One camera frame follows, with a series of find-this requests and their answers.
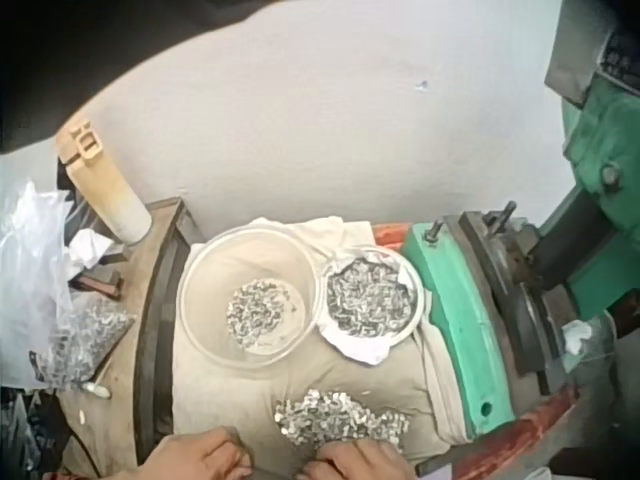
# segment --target wooden workbench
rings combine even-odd
[[[94,378],[111,398],[77,390],[58,394],[70,427],[102,475],[137,466],[172,432],[175,298],[189,245],[202,238],[180,199],[147,207],[151,230],[133,247],[130,260],[117,265],[124,281],[120,302],[135,322]],[[95,476],[74,439],[63,463],[73,473]]]

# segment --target hole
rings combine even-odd
[[[491,415],[491,410],[493,410],[493,407],[489,402],[483,403],[480,407],[480,413],[483,417],[488,417],[489,415]]]

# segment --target white container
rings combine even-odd
[[[229,331],[227,308],[236,290],[258,279],[286,284],[296,308],[269,334],[275,341],[268,348],[244,350]],[[215,237],[200,250],[180,282],[178,309],[187,336],[204,355],[225,367],[257,369],[281,360],[305,339],[323,297],[302,243],[277,227],[246,226]]]
[[[131,189],[102,142],[84,120],[56,136],[69,178],[100,219],[122,242],[139,242],[151,228],[151,214]]]

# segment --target pile of metal parts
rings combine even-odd
[[[243,349],[252,347],[261,335],[273,332],[282,322],[286,302],[290,300],[287,289],[271,280],[254,280],[243,285],[234,292],[227,309],[231,336]]]
[[[372,438],[400,448],[400,440],[409,429],[405,415],[393,411],[374,414],[344,392],[322,393],[309,390],[302,402],[276,405],[274,418],[282,434],[295,445]]]
[[[412,292],[398,282],[398,271],[384,263],[358,258],[329,276],[329,315],[353,337],[397,333],[411,320]]]
[[[99,293],[72,298],[74,310],[56,327],[48,351],[29,352],[36,379],[51,387],[90,380],[133,321],[118,303]]]
[[[2,388],[0,478],[38,480],[57,471],[69,436],[55,395]]]

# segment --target beige cloth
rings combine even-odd
[[[374,243],[367,222],[345,224],[330,217],[291,228],[301,240],[316,246],[318,261],[337,247]],[[199,248],[201,245],[192,247],[187,263]],[[313,332],[282,362],[259,372],[230,372],[191,344],[178,318],[173,352],[174,431],[234,426],[252,450],[255,477],[291,478],[314,452],[310,447],[294,446],[280,433],[273,420],[276,402],[301,399],[310,388],[344,391],[374,411],[393,408],[409,415],[404,455],[419,462],[449,449],[438,434],[428,394],[427,384],[434,383],[433,379],[427,382],[424,365],[428,358],[424,343],[414,336],[394,347],[382,364],[368,367],[343,357]],[[440,422],[444,436],[451,437],[447,423]]]

